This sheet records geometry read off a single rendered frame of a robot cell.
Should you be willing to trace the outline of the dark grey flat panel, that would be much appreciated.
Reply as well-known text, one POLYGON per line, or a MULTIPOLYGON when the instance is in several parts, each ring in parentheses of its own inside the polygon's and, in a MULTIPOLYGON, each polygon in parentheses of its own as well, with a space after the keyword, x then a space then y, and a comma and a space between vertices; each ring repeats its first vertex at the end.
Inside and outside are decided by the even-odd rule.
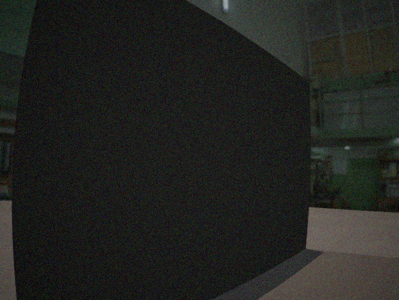
POLYGON ((37 0, 17 300, 212 300, 306 248, 309 82, 186 0, 37 0))

